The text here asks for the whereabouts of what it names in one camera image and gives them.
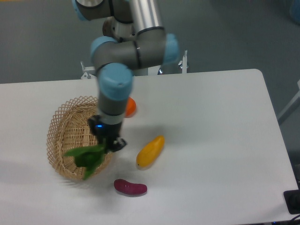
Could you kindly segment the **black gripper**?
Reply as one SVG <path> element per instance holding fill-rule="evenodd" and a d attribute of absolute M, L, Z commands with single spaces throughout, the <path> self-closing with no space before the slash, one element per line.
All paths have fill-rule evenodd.
<path fill-rule="evenodd" d="M 96 137 L 97 146 L 101 152 L 117 152 L 123 149 L 127 142 L 120 138 L 122 122 L 108 124 L 103 122 L 100 115 L 93 115 L 88 119 L 91 133 Z"/>

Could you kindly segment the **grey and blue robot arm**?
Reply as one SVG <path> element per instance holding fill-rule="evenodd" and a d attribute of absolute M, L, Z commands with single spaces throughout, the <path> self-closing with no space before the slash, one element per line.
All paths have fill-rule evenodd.
<path fill-rule="evenodd" d="M 156 0 L 74 0 L 73 7 L 82 20 L 111 24 L 90 47 L 99 96 L 88 124 L 105 151 L 116 152 L 126 145 L 120 129 L 134 71 L 176 62 L 179 44 L 166 33 Z"/>

